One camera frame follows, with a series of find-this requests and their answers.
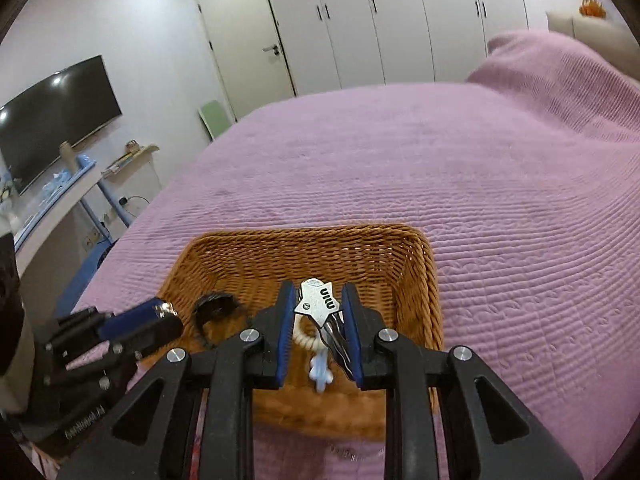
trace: brown woven basket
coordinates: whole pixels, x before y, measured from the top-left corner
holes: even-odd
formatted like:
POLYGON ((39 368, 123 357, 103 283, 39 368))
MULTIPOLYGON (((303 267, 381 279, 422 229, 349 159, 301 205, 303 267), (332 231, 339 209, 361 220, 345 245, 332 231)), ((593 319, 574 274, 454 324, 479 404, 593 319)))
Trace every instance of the brown woven basket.
MULTIPOLYGON (((333 282, 339 294, 353 282, 364 306, 380 311, 385 324, 427 348, 442 350, 442 314, 433 253, 420 231, 404 225, 215 232, 193 240, 176 261, 158 296, 171 301, 185 330, 169 348, 202 347, 190 322, 193 303, 214 290, 231 292, 251 314, 271 306, 283 280, 333 282)), ((244 328, 242 316, 206 325, 220 341, 244 328)), ((316 393, 308 378, 311 352, 292 346, 289 373, 278 392, 254 393, 258 421, 324 437, 385 437, 383 392, 361 392, 331 364, 334 382, 316 393)))

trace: wardrobe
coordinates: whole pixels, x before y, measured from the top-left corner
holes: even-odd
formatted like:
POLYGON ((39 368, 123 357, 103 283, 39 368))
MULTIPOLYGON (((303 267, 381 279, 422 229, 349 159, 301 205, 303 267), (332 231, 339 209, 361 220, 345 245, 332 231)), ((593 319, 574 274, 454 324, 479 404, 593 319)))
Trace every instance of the wardrobe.
POLYGON ((527 28, 524 0, 270 0, 298 95, 462 81, 486 42, 527 28))

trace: triangular cutout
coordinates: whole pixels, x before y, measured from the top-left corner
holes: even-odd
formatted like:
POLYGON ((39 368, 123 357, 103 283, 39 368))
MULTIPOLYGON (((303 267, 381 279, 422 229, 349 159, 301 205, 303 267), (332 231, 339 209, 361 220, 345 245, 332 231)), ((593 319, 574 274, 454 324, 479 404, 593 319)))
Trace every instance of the triangular cutout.
POLYGON ((482 403, 491 439, 495 444, 504 444, 529 434, 527 423, 513 411, 509 403, 486 378, 476 379, 476 390, 482 403))
POLYGON ((113 436, 136 446, 144 446, 163 389, 162 379, 153 382, 116 422, 112 431, 113 436))

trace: silver screw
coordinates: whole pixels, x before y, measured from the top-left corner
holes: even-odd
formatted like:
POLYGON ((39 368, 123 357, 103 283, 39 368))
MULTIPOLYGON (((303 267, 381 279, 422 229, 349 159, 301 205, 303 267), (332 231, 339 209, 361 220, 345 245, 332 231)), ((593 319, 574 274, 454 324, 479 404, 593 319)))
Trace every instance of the silver screw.
POLYGON ((111 381, 109 380, 109 378, 107 376, 102 376, 100 378, 100 380, 98 381, 98 384, 100 385, 100 389, 105 391, 105 392, 109 388, 111 388, 111 381))
POLYGON ((240 333, 240 339, 245 343, 252 343, 256 339, 260 337, 260 332, 258 332, 255 328, 247 328, 246 330, 242 330, 240 333))
POLYGON ((173 350, 169 350, 166 354, 166 358, 170 363, 179 363, 185 357, 187 357, 187 352, 182 348, 174 348, 173 350))
POLYGON ((471 348, 467 348, 466 346, 456 346, 453 349, 453 357, 460 361, 469 361, 473 357, 473 352, 471 348))
POLYGON ((380 332, 378 332, 378 337, 386 343, 391 343, 398 339, 398 332, 396 332, 393 328, 383 328, 380 332))

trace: quilted blanket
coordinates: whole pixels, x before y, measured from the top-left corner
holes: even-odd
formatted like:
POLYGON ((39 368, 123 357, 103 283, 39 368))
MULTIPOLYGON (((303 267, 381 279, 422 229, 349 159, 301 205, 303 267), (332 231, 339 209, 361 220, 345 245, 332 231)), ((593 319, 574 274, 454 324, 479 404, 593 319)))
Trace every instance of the quilted blanket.
MULTIPOLYGON (((464 84, 256 110, 140 215, 78 308, 148 298, 207 231, 404 222, 433 246, 447 347, 474 348, 593 478, 640 413, 640 90, 564 36, 490 49, 464 84)), ((255 439, 259 479, 382 478, 379 443, 255 439)))

